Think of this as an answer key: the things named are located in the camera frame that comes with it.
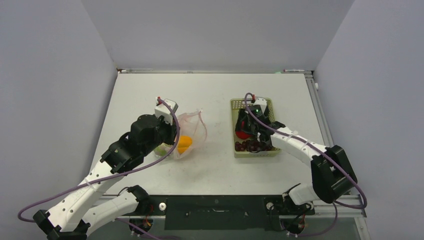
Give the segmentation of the orange bell pepper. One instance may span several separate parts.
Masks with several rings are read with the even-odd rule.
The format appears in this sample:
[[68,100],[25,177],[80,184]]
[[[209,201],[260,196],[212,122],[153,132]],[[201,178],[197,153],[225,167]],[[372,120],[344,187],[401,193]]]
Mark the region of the orange bell pepper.
[[182,135],[178,140],[177,152],[181,155],[188,150],[193,144],[193,140],[190,136]]

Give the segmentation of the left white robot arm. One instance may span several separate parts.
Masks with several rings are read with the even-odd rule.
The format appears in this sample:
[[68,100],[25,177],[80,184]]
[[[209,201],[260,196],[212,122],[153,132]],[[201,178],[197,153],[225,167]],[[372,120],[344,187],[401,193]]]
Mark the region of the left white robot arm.
[[159,145],[174,143],[177,126],[172,116],[144,114],[131,124],[130,131],[113,142],[83,181],[84,187],[73,190],[62,201],[33,216],[49,240],[85,240],[107,222],[134,212],[145,214],[149,194],[139,185],[101,205],[96,201],[114,184],[144,161]]

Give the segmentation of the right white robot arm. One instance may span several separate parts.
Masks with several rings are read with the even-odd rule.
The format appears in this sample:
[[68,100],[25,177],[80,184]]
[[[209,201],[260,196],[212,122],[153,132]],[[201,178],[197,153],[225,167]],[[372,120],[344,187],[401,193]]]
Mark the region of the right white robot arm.
[[289,214],[297,213],[303,204],[316,200],[334,203],[358,184],[342,147],[312,142],[285,124],[271,121],[268,107],[256,104],[240,108],[234,131],[240,139],[258,141],[258,146],[250,148],[252,152],[280,149],[310,167],[311,183],[297,183],[282,195],[282,207]]

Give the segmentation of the clear zip top bag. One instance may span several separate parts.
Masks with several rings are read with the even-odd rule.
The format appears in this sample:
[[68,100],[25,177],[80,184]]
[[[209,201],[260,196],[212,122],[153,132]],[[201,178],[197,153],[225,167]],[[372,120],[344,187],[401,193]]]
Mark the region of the clear zip top bag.
[[183,154],[179,154],[177,147],[167,157],[167,159],[183,159],[187,158],[195,149],[199,149],[206,141],[208,130],[202,118],[202,109],[194,112],[185,112],[177,116],[180,127],[180,136],[189,136],[192,138],[192,145]]

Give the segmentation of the green cabbage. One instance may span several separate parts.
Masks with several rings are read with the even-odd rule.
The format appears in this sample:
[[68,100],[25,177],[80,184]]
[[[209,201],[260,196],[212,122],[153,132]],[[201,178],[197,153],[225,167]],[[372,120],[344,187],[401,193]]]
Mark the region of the green cabbage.
[[166,145],[159,145],[158,147],[156,147],[153,152],[155,153],[156,156],[158,157],[163,157],[164,155],[167,154],[169,148]]

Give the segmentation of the beige plastic basket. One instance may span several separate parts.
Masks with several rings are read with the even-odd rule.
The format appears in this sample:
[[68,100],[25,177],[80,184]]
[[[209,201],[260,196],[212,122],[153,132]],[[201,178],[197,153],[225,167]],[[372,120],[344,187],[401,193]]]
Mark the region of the beige plastic basket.
[[[273,103],[272,100],[270,98],[264,98],[267,101],[267,107],[269,108],[269,118],[270,120],[273,122],[275,121],[275,116],[274,116],[274,109],[273,109]],[[231,120],[232,120],[232,127],[233,127],[233,142],[234,142],[234,146],[235,146],[235,142],[242,142],[242,141],[247,141],[247,140],[256,140],[256,139],[240,139],[235,135],[235,126],[236,126],[236,121],[238,118],[238,111],[241,108],[246,108],[246,106],[250,106],[251,105],[251,98],[248,98],[247,100],[244,100],[243,98],[233,98],[230,100],[230,113],[231,113]],[[263,157],[274,157],[276,155],[278,155],[281,152],[281,150],[279,148],[274,147],[274,150],[271,151],[261,151],[258,153],[251,153],[251,152],[247,152],[247,151],[243,151],[243,152],[236,152],[234,149],[234,157],[235,158],[263,158]]]

